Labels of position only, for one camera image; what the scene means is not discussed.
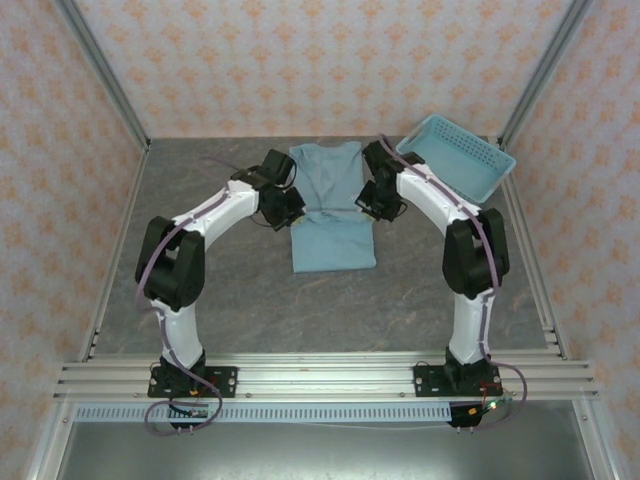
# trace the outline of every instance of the wall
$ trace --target wall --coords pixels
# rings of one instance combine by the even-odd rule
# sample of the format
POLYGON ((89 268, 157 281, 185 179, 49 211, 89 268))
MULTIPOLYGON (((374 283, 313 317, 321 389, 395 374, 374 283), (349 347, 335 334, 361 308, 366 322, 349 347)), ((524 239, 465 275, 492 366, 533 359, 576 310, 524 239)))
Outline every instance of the wall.
POLYGON ((51 0, 0 2, 0 458, 24 476, 77 357, 139 149, 51 0))
POLYGON ((570 3, 79 0, 152 138, 498 135, 570 3))
POLYGON ((511 152, 558 320, 640 472, 640 9, 596 0, 511 152))

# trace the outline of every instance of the light blue basket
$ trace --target light blue basket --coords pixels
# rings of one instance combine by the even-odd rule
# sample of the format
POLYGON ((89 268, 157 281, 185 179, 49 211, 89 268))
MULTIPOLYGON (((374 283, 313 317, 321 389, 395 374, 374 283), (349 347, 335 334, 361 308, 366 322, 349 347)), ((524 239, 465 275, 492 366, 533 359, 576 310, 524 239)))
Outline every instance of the light blue basket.
POLYGON ((440 180, 470 202, 484 203, 516 161, 464 128, 430 115, 396 147, 415 152, 440 180))

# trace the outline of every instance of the purple cable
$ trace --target purple cable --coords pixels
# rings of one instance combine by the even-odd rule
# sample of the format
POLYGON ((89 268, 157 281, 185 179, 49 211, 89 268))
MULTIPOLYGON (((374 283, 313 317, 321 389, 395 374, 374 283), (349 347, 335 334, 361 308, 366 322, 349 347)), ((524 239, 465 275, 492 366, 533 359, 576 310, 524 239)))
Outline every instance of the purple cable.
POLYGON ((478 339, 480 343, 480 352, 482 353, 482 356, 487 361, 487 363, 495 367, 507 368, 509 370, 514 371, 522 381, 522 399, 520 400, 520 402, 518 402, 518 405, 516 406, 515 411, 511 415, 505 418, 502 418, 496 422, 489 423, 487 425, 481 425, 475 428, 471 427, 470 430, 473 432, 474 430, 487 430, 489 428, 497 427, 498 425, 504 423, 505 421, 512 419, 522 410, 525 402, 527 401, 528 387, 527 387, 527 380, 524 377, 524 374, 522 373, 522 371, 518 367, 516 367, 515 365, 509 365, 506 363, 494 362, 493 360, 491 360, 491 357, 489 357, 489 353, 485 349, 485 343, 486 343, 485 339, 487 338, 488 329, 489 329, 489 315, 488 315, 489 309, 487 307, 487 300, 491 297, 495 297, 500 287, 500 284, 498 282, 498 272, 496 270, 496 264, 493 258, 493 252, 491 251, 491 245, 489 244, 489 239, 487 238, 487 235, 484 233, 482 225, 480 224, 478 219, 475 217, 475 215, 473 215, 473 213, 468 208, 462 205, 458 201, 457 197, 453 195, 447 187, 445 187, 443 184, 441 184, 434 178, 427 177, 427 175, 424 172, 421 172, 420 170, 415 168, 413 165, 411 165, 409 162, 407 162, 404 158, 402 158, 400 155, 398 155, 391 148, 391 142, 389 142, 389 139, 386 137, 386 135, 378 134, 378 138, 380 139, 380 143, 382 144, 382 147, 386 150, 386 152, 389 155, 391 155, 402 166, 404 166, 405 168, 408 168, 413 173, 415 173, 420 178, 422 178, 425 182, 430 183, 431 185, 436 187, 436 189, 440 193, 442 193, 445 197, 447 197, 453 205, 458 207, 465 215, 467 215, 467 217, 469 217, 469 220, 471 220, 471 223, 473 223, 473 226, 477 230, 478 235, 480 236, 480 240, 482 242, 482 248, 484 249, 485 254, 487 256, 487 261, 489 262, 489 271, 491 273, 491 284, 493 287, 493 292, 485 296, 484 301, 482 302, 482 321, 480 323, 480 338, 478 339))
MULTIPOLYGON (((196 375, 195 373, 191 372, 188 368, 186 368, 184 365, 182 365, 182 363, 180 362, 180 360, 176 356, 175 352, 173 351, 173 348, 171 347, 171 344, 169 343, 169 337, 167 336, 167 327, 166 327, 166 324, 165 324, 166 318, 165 318, 164 312, 162 311, 162 309, 160 309, 158 307, 154 307, 154 306, 144 307, 144 305, 142 304, 142 298, 144 297, 144 287, 146 286, 147 281, 149 280, 149 275, 151 275, 151 270, 153 270, 153 266, 158 261, 158 258, 160 257, 160 254, 164 251, 164 249, 169 244, 169 242, 173 239, 173 237, 175 237, 178 234, 178 232, 180 232, 180 230, 182 230, 184 227, 189 225, 191 222, 197 220, 201 216, 206 215, 207 213, 209 213, 209 212, 215 210, 216 208, 218 208, 220 205, 222 205, 225 202, 225 200, 227 200, 227 198, 229 198, 229 192, 228 192, 228 190, 225 190, 218 200, 213 202, 211 205, 209 205, 207 207, 204 207, 202 210, 199 210, 198 212, 195 212, 189 218, 183 220, 178 225, 176 225, 173 228, 173 230, 171 230, 167 234, 167 236, 162 239, 162 241, 158 244, 158 246, 154 250, 153 254, 151 255, 151 258, 149 259, 149 263, 147 264, 147 266, 145 267, 144 271, 142 272, 142 277, 140 278, 140 283, 138 284, 138 288, 136 289, 136 296, 135 296, 135 303, 134 303, 135 307, 138 310, 140 310, 141 312, 145 312, 145 313, 146 312, 155 312, 156 314, 158 314, 158 316, 160 318, 160 332, 162 334, 162 342, 163 342, 164 346, 167 348, 167 350, 169 351, 169 356, 171 357, 171 360, 173 361, 174 365, 176 367, 178 367, 178 369, 180 369, 180 371, 182 371, 182 373, 184 373, 185 375, 193 378, 196 382, 201 383, 206 388, 211 390, 211 392, 213 392, 213 394, 218 399, 218 408, 216 409, 214 414, 210 418, 208 418, 207 420, 202 422, 201 424, 199 424, 199 425, 197 425, 195 427, 193 427, 193 426, 189 427, 189 432, 190 433, 193 433, 193 432, 196 432, 198 430, 202 430, 203 428, 208 427, 218 417, 218 415, 220 415, 220 411, 222 410, 222 395, 220 394, 220 390, 218 390, 216 387, 214 387, 211 384, 211 382, 209 382, 208 380, 196 375)), ((175 401, 175 400, 160 400, 159 402, 153 403, 147 409, 147 411, 144 414, 144 426, 145 426, 145 428, 147 429, 147 431, 149 433, 151 433, 153 435, 157 435, 159 437, 170 437, 172 435, 180 435, 180 433, 182 433, 182 429, 181 428, 178 428, 177 430, 160 431, 160 430, 156 430, 155 428, 153 428, 151 426, 151 424, 149 423, 149 416, 151 415, 151 412, 153 411, 154 408, 159 407, 161 405, 192 407, 192 406, 194 406, 194 403, 183 402, 183 401, 175 401)))

